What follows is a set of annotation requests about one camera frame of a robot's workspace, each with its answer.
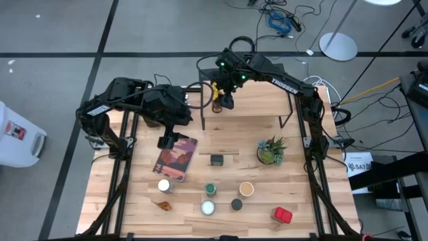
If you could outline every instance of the plant pot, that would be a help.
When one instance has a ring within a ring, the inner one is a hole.
[[[260,148],[257,148],[257,159],[259,159],[259,161],[260,161],[261,163],[263,163],[264,165],[272,165],[272,164],[275,164],[274,162],[273,162],[273,163],[268,163],[268,164],[266,164],[266,163],[264,163],[264,162],[261,160],[261,157],[260,157]]]

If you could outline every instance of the small black box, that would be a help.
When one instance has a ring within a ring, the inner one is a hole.
[[[223,155],[211,155],[211,165],[222,166],[223,165]]]

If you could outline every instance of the white trash bin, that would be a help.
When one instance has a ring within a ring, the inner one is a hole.
[[[0,165],[29,167],[39,161],[47,134],[0,101]]]

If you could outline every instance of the potted plant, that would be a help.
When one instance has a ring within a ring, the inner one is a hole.
[[[275,141],[275,136],[269,140],[261,140],[257,144],[257,158],[263,164],[281,165],[284,159],[285,141],[283,137]]]

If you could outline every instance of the green cup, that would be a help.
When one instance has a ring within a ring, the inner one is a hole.
[[[205,193],[208,197],[213,197],[215,194],[217,194],[217,188],[215,187],[214,183],[207,183],[205,184]]]

